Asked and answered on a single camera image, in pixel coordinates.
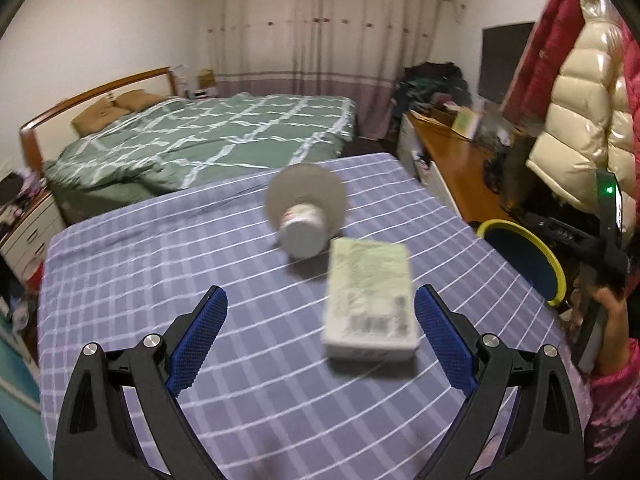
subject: pink patterned clothing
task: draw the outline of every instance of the pink patterned clothing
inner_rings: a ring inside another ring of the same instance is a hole
[[[640,411],[640,346],[629,339],[629,362],[615,375],[589,380],[593,411],[584,431],[587,470],[606,459]]]

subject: silver bolt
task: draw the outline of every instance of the silver bolt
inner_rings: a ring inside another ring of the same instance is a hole
[[[93,355],[98,351],[98,345],[96,343],[89,343],[82,349],[84,355]]]
[[[553,345],[545,345],[545,347],[542,349],[542,351],[548,357],[556,357],[558,355],[558,349],[556,349],[556,347],[553,346]]]
[[[500,344],[500,339],[497,335],[485,334],[482,336],[482,342],[489,348],[495,348]]]
[[[142,343],[147,348],[153,348],[154,346],[158,346],[160,343],[160,336],[158,334],[149,334],[144,338]]]

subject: green plaid blanket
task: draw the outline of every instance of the green plaid blanket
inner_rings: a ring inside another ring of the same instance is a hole
[[[167,192],[336,158],[353,121],[354,104],[344,97],[174,97],[76,140],[44,163],[44,173],[73,189],[139,182]]]

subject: checkered tablecloth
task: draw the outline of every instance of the checkered tablecloth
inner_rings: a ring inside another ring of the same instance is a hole
[[[480,333],[537,350],[559,330],[531,286],[388,155],[325,163],[346,183],[342,233],[406,244],[416,287],[432,283]],[[52,242],[38,313],[42,417],[52,445],[82,346],[133,346],[190,312],[210,285],[226,322],[178,398],[233,480],[412,478],[463,401],[425,338],[415,369],[335,366],[322,351],[327,254],[292,262],[263,213],[274,171],[189,189],[76,224]],[[135,394],[150,464],[164,469]],[[504,426],[513,392],[496,430]]]

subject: red puffer jacket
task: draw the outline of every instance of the red puffer jacket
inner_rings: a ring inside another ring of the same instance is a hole
[[[508,121],[545,119],[554,81],[583,27],[580,0],[548,0],[500,108]]]
[[[624,74],[626,94],[629,98],[629,113],[634,120],[634,155],[636,158],[636,183],[640,184],[640,46],[626,23],[622,27],[622,49],[624,51]],[[640,186],[636,186],[636,218],[640,219]]]

